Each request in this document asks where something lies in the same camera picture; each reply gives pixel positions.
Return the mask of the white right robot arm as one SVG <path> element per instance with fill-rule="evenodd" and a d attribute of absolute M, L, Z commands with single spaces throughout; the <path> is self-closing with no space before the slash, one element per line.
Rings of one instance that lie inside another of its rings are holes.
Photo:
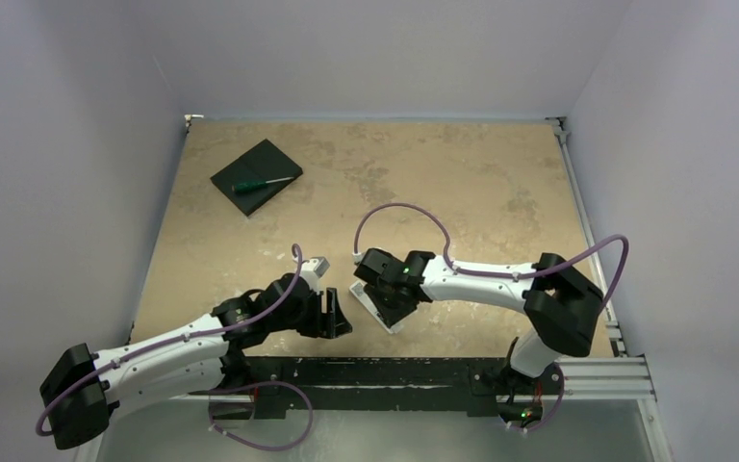
<path fill-rule="evenodd" d="M 554 253 L 535 263 L 491 265 L 447 263 L 430 251 L 414 250 L 399 260 L 380 248 L 353 257 L 357 278 L 350 288 L 359 302 L 390 332 L 420 304 L 464 301 L 522 314 L 530 331 L 517 338 L 502 365 L 511 390 L 523 392 L 563 356 L 590 354 L 603 310 L 602 291 Z"/>

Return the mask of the white remote control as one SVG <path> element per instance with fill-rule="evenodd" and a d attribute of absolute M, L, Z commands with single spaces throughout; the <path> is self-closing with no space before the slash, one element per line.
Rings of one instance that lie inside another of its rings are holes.
<path fill-rule="evenodd" d="M 369 314 L 385 329 L 389 334 L 394 335 L 403 329 L 403 322 L 399 321 L 393 326 L 388 326 L 381 318 L 380 312 L 370 299 L 369 295 L 364 291 L 365 285 L 360 281 L 355 281 L 349 291 L 353 297 L 369 312 Z"/>

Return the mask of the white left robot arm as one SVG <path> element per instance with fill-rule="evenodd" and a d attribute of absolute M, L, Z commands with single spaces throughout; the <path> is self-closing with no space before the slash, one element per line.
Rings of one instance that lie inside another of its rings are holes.
<path fill-rule="evenodd" d="M 158 401 L 168 392 L 219 388 L 235 394 L 247 384 L 245 349 L 274 332 L 337 339 L 351 332 L 334 288 L 324 291 L 286 273 L 265 289 L 221 302 L 187 325 L 146 341 L 92 352 L 66 349 L 41 382 L 44 409 L 36 424 L 59 450 L 101 435 L 112 416 Z"/>

